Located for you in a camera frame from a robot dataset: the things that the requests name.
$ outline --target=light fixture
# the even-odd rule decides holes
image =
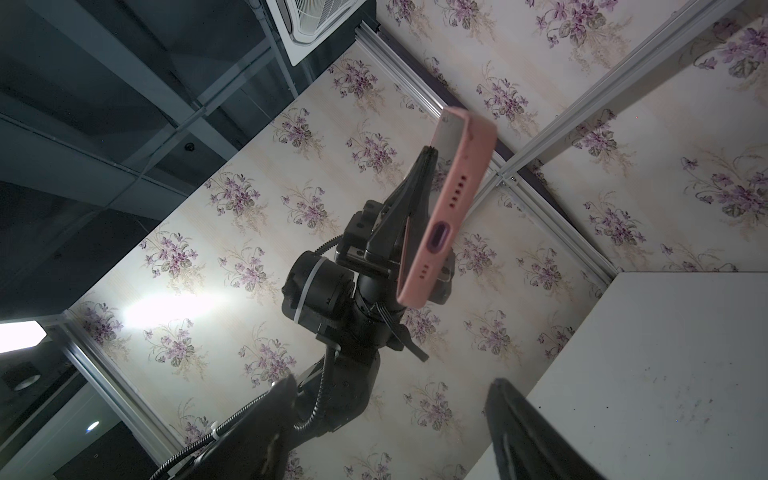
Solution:
[[[31,362],[13,365],[2,374],[2,381],[14,392],[20,392],[40,379],[40,370]]]
[[[125,326],[148,328],[175,319],[194,319],[210,312],[218,303],[214,295],[153,295],[139,300],[125,311]]]
[[[43,327],[34,320],[0,323],[0,353],[35,346],[45,338],[45,335]]]

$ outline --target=metal profile beam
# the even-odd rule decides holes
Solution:
[[[274,53],[269,43],[266,40],[259,42],[197,97],[203,106],[195,112],[192,119],[196,120],[201,115],[210,115],[273,58]],[[168,125],[158,131],[146,144],[127,158],[123,165],[135,170],[149,171],[184,139],[187,133],[185,125],[188,123],[182,123],[176,128]]]
[[[75,0],[26,0],[26,3],[125,83],[157,105],[177,124],[186,124],[195,116],[195,122],[187,126],[189,132],[224,160],[229,160],[237,153],[237,149],[226,138],[205,119],[199,118],[199,114],[184,99]]]
[[[270,27],[269,22],[266,20],[266,13],[264,12],[264,6],[261,5],[260,0],[246,0],[246,3],[250,7],[250,9],[253,11],[253,14],[256,16],[256,20],[259,21],[259,24],[261,25],[261,29],[264,31],[264,35],[266,36],[267,41],[270,43],[270,49],[275,52],[275,59],[277,60],[277,64],[280,66],[280,71],[283,72],[283,78],[285,78],[286,83],[288,84],[288,89],[290,90],[291,95],[293,95],[293,98],[299,97],[299,92],[296,91],[296,84],[293,83],[293,77],[290,76],[290,71],[288,70],[288,65],[286,65],[286,61],[283,58],[283,54],[280,52],[280,49],[277,47],[277,41],[275,40],[275,35],[272,33],[272,28]]]
[[[355,35],[363,50],[371,56],[395,83],[411,96],[424,111],[440,118],[446,103],[378,35],[361,22]]]
[[[69,312],[64,315],[73,320]],[[81,328],[62,323],[51,329],[51,335],[80,374],[131,429],[155,463],[161,465],[181,450],[182,445],[173,432],[110,360],[93,347],[93,340]]]
[[[516,171],[565,138],[581,122],[597,113],[606,103],[626,91],[741,2],[742,0],[689,0],[624,60],[524,145],[499,171],[499,175],[510,180]]]
[[[8,161],[0,180],[99,207],[163,220],[187,195],[113,161],[90,154],[0,114],[0,142]],[[131,183],[136,184],[115,200]]]

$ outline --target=wall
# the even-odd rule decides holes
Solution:
[[[377,12],[516,150],[683,4],[380,0]],[[765,7],[744,2],[531,165],[621,269],[768,270]]]
[[[280,312],[283,279],[385,198],[434,128],[353,45],[70,314],[192,442],[321,357]],[[449,302],[403,317],[432,358],[384,349],[365,414],[299,447],[287,478],[463,476],[479,458],[491,380],[529,391],[601,295],[508,204],[490,196],[465,222]]]

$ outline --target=glass panel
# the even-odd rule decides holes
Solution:
[[[78,1],[189,104],[264,40],[242,0]]]
[[[116,162],[167,126],[152,103],[59,30],[20,0],[9,3],[16,8],[0,15],[2,120]]]
[[[190,187],[196,188],[216,173],[224,160],[194,135],[187,134],[157,165],[147,172],[147,176],[160,182],[173,177]]]

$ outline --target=table surface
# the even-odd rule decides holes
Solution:
[[[766,293],[765,273],[622,273],[528,400],[610,480],[764,478]]]

